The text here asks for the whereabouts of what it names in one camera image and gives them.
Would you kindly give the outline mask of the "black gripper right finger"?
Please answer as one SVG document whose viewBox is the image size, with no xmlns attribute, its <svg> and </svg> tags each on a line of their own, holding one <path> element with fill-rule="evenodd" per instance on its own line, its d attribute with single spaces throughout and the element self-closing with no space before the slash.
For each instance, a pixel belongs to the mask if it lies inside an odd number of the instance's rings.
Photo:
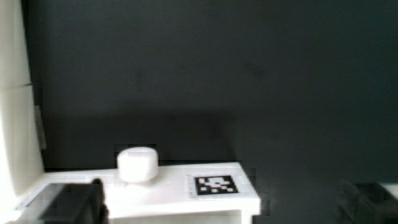
<svg viewBox="0 0 398 224">
<path fill-rule="evenodd" d="M 398 224 L 398 199 L 378 182 L 340 184 L 337 224 Z"/>
</svg>

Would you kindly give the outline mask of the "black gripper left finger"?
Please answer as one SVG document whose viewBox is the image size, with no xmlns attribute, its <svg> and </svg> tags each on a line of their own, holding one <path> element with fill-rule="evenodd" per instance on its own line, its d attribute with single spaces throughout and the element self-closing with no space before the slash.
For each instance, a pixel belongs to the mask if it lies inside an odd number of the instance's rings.
<svg viewBox="0 0 398 224">
<path fill-rule="evenodd" d="M 43 224 L 109 224 L 104 182 L 61 184 L 61 191 L 40 215 Z"/>
</svg>

